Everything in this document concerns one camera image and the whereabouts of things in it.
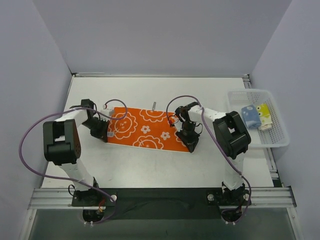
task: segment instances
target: black base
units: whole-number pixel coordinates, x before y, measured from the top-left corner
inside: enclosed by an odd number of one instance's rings
[[[116,195],[116,214],[112,219],[220,219],[220,211],[214,201],[208,200],[213,194],[215,199],[223,199],[219,188],[103,188],[109,195]],[[72,206],[79,204],[88,207],[92,202],[80,202],[73,198]],[[220,206],[238,206],[231,202],[218,201]],[[114,203],[106,200],[104,215],[111,214]],[[90,215],[94,210],[87,210],[86,217],[99,218]]]
[[[211,206],[235,206],[238,207],[241,203],[242,206],[245,206],[248,201],[246,201],[243,196],[245,194],[249,194],[249,190],[245,189],[245,186],[243,186],[243,189],[238,188],[238,192],[236,190],[233,190],[234,192],[226,189],[226,191],[223,193],[222,188],[214,188],[208,190],[206,193],[207,195],[213,194],[214,201],[209,201],[208,204]]]
[[[177,131],[176,136],[183,142],[190,153],[193,153],[198,142],[199,142],[199,134],[195,131],[192,133],[185,131]]]
[[[93,178],[93,186],[99,188],[99,185],[95,178]],[[75,191],[73,193],[72,203],[73,207],[91,207],[99,206],[99,203],[103,200],[104,196],[90,188],[86,191]]]
[[[104,218],[105,213],[100,212],[99,210],[83,210],[82,218],[84,221],[90,222],[98,222]]]

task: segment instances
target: yellow cloth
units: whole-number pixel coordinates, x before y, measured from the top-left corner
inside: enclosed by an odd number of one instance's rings
[[[256,106],[256,110],[258,111],[260,120],[261,120],[261,126],[259,127],[259,130],[265,131],[272,128],[272,119],[271,114],[268,108],[268,105],[266,103],[263,103],[261,105]]]

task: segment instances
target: small towel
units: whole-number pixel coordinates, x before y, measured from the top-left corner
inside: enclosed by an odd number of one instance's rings
[[[245,106],[241,109],[241,112],[248,129],[257,129],[261,126],[261,120],[255,106]]]
[[[108,143],[137,148],[148,148],[188,153],[188,148],[176,136],[176,128],[170,127],[165,111],[152,111],[140,108],[127,108],[124,119],[110,120]],[[122,117],[124,107],[115,107],[112,117]],[[173,122],[178,118],[171,117]]]
[[[272,128],[272,119],[271,114],[268,108],[268,105],[263,103],[261,105],[256,106],[256,110],[259,114],[260,120],[261,120],[261,126],[259,127],[259,130],[266,131]]]

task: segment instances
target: screw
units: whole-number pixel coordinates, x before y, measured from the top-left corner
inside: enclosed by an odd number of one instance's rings
[[[207,198],[210,202],[212,202],[215,199],[215,196],[213,194],[209,194]]]
[[[111,195],[111,198],[112,198],[114,201],[117,201],[117,196],[116,196],[116,195],[114,195],[114,194]]]
[[[152,111],[154,111],[156,109],[156,104],[157,104],[156,102],[153,103]]]

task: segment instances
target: cable connector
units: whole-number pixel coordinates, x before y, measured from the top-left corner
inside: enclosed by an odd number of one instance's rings
[[[168,120],[168,122],[169,122],[169,125],[171,128],[175,126],[174,123],[170,119]]]
[[[115,109],[114,108],[106,108],[106,109],[102,109],[100,112],[104,115],[111,117],[115,113]],[[109,121],[108,118],[106,118],[105,116],[102,116],[102,115],[101,115],[101,120],[105,121],[105,122]]]

